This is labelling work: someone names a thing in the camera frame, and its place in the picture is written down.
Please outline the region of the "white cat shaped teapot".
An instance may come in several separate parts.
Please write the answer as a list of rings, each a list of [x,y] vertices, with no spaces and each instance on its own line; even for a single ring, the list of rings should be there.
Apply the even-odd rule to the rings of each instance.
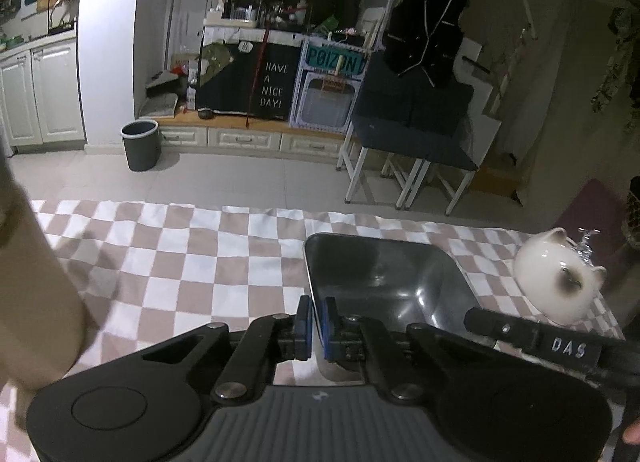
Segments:
[[[600,230],[578,231],[578,242],[562,227],[536,234],[513,261],[513,277],[522,293],[559,326],[574,325],[587,315],[606,278],[606,269],[591,258],[590,239]]]

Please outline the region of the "dark grey trash bin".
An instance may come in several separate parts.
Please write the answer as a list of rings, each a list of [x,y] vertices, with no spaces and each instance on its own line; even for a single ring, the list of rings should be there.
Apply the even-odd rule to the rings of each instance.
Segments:
[[[153,169],[160,160],[160,126],[155,120],[141,119],[120,129],[129,170],[144,172]]]

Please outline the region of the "rectangular stainless steel tray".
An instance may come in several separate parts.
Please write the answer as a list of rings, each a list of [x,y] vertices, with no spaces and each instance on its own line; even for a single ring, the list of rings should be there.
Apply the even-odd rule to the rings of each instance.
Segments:
[[[314,349],[321,374],[331,381],[355,380],[360,368],[323,357],[320,326],[327,297],[334,297],[342,316],[382,321],[402,349],[413,323],[480,341],[463,323],[480,303],[456,261],[436,245],[318,233],[306,240],[304,258],[317,318]]]

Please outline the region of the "white kitchen cabinet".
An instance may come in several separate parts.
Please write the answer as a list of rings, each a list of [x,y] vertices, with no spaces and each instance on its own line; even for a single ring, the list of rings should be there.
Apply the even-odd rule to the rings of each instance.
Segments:
[[[86,140],[73,33],[1,54],[1,127],[11,148]]]

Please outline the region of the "white storage shelf rack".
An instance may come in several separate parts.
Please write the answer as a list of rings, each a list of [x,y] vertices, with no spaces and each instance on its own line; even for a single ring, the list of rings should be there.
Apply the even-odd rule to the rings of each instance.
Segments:
[[[253,29],[261,7],[262,0],[206,0],[203,26]]]

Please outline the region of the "beige pitcher with steel lid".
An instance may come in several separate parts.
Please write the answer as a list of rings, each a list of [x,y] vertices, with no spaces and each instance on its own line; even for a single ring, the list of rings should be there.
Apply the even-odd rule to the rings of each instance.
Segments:
[[[2,157],[1,374],[16,387],[21,430],[37,390],[66,375],[85,338],[84,303]]]

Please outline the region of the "black have a nice day sign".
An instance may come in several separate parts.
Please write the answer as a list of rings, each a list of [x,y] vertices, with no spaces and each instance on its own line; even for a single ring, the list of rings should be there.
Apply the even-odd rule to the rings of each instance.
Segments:
[[[215,114],[288,120],[300,49],[241,41],[201,48],[195,107]]]

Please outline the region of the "low white drawer bench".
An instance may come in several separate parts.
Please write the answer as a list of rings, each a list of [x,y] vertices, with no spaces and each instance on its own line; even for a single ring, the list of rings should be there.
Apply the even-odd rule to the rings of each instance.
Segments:
[[[279,120],[215,115],[204,120],[196,111],[155,118],[165,148],[217,155],[335,161],[344,136],[317,132]]]

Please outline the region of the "dark folding table white legs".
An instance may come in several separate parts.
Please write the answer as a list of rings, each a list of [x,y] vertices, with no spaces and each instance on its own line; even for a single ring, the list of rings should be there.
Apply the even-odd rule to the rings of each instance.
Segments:
[[[474,76],[475,70],[490,74],[477,61],[478,55],[479,50],[465,46],[454,61],[456,77],[473,89],[468,115],[454,136],[411,129],[392,120],[352,117],[336,163],[337,170],[345,170],[349,177],[347,203],[352,202],[361,183],[368,153],[377,150],[386,153],[381,174],[393,178],[400,188],[395,203],[398,210],[410,208],[422,184],[437,178],[449,198],[445,214],[454,211],[500,129],[500,122],[483,112],[492,85]]]

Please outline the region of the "poizon blue white box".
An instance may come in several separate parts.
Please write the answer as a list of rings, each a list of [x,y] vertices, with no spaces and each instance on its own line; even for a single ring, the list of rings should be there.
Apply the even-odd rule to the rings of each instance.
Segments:
[[[344,134],[370,55],[359,46],[304,37],[288,124],[294,129]]]

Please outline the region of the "brown white checkered tablecloth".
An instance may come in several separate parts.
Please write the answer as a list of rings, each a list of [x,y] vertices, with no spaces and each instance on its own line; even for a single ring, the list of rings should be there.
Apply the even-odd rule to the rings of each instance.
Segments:
[[[527,318],[538,309],[511,276],[522,234],[342,213],[182,204],[37,201],[32,214],[42,249],[1,256],[1,310],[21,323],[52,303],[28,276],[60,275],[87,311],[79,367],[102,364],[205,323],[239,327],[289,311],[308,289],[304,240],[320,231],[437,245],[454,259],[484,306]]]

